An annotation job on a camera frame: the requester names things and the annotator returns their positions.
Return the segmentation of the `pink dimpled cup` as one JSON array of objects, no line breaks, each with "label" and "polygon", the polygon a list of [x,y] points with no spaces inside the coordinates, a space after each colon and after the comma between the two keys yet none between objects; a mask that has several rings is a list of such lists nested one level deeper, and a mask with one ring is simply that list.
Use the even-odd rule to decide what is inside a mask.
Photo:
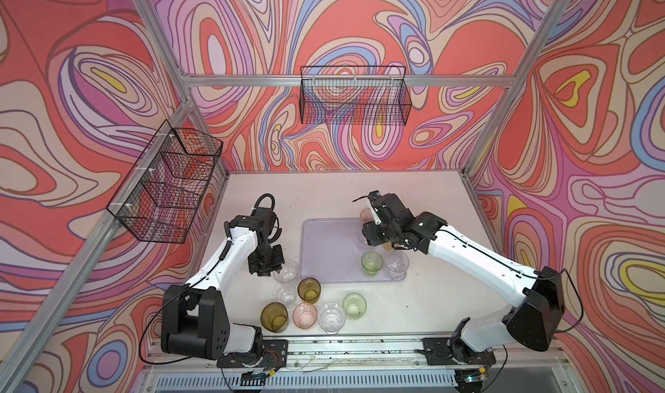
[{"label": "pink dimpled cup", "polygon": [[375,220],[372,209],[363,209],[360,212],[360,221],[362,221],[362,223],[374,222]]}]

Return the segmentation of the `clear faceted glass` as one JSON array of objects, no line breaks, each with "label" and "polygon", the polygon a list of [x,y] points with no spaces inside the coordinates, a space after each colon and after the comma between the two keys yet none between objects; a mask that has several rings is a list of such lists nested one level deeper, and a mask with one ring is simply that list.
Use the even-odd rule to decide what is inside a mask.
[{"label": "clear faceted glass", "polygon": [[392,281],[401,281],[406,277],[410,259],[403,251],[391,251],[384,256],[384,274]]}]

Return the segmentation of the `bright green glass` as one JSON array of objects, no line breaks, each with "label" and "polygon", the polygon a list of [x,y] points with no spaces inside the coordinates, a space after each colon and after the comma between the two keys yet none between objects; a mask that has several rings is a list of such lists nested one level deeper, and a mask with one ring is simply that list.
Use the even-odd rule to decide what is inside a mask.
[{"label": "bright green glass", "polygon": [[361,257],[362,272],[367,277],[376,276],[383,266],[383,256],[378,252],[369,251],[364,253]]}]

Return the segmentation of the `olive brown glass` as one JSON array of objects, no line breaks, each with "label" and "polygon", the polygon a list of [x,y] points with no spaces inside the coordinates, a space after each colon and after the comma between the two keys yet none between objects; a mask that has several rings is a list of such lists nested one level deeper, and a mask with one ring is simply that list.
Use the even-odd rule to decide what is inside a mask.
[{"label": "olive brown glass", "polygon": [[303,279],[298,287],[297,294],[305,302],[314,304],[320,299],[321,285],[315,278]]}]

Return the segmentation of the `clear textured glass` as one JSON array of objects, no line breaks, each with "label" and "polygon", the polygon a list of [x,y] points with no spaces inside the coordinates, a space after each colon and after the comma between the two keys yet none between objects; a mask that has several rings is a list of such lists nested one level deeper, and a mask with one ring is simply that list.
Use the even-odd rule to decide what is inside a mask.
[{"label": "clear textured glass", "polygon": [[358,233],[357,233],[357,239],[358,239],[358,245],[362,247],[363,249],[368,249],[372,245],[368,242],[367,237],[365,236],[365,232],[363,228],[361,228]]}]

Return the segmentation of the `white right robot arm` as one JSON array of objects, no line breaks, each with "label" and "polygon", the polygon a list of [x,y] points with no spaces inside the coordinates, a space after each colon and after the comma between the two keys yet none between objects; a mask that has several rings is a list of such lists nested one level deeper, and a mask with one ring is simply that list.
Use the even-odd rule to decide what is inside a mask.
[{"label": "white right robot arm", "polygon": [[547,351],[566,311],[562,274],[510,261],[462,234],[445,219],[424,211],[415,216],[393,194],[375,190],[364,196],[372,220],[362,234],[372,247],[419,251],[447,261],[476,278],[506,301],[482,318],[460,321],[447,346],[458,362],[496,346],[518,343]]}]

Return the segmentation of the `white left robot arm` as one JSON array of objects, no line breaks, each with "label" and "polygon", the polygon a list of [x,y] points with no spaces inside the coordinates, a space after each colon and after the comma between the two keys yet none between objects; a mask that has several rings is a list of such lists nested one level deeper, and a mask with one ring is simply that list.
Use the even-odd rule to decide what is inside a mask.
[{"label": "white left robot arm", "polygon": [[261,330],[231,323],[224,296],[251,255],[259,257],[256,275],[270,274],[283,264],[282,248],[275,244],[279,220],[274,214],[237,216],[224,228],[226,238],[211,259],[185,284],[172,285],[164,294],[160,346],[165,353],[208,360],[263,355]]}]

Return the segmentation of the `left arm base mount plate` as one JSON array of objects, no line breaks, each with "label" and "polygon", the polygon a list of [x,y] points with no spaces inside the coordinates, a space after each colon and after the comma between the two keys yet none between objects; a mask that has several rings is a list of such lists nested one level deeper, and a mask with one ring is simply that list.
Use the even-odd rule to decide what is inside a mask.
[{"label": "left arm base mount plate", "polygon": [[225,353],[216,362],[220,369],[261,370],[271,372],[287,365],[289,341],[287,339],[263,339],[250,352]]}]

